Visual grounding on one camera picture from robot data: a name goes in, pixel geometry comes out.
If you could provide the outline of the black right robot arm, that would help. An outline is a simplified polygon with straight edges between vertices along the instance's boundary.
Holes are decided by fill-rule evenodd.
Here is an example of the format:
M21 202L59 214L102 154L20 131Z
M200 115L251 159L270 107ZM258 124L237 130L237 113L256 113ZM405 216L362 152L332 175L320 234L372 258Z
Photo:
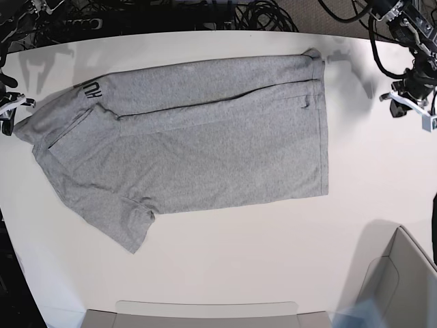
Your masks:
M61 1L2 1L1 2L1 67L5 66L12 43L21 41L46 27L46 20ZM15 92L18 81L1 73L1 132L10 136L14 130L16 109L33 107L36 102Z

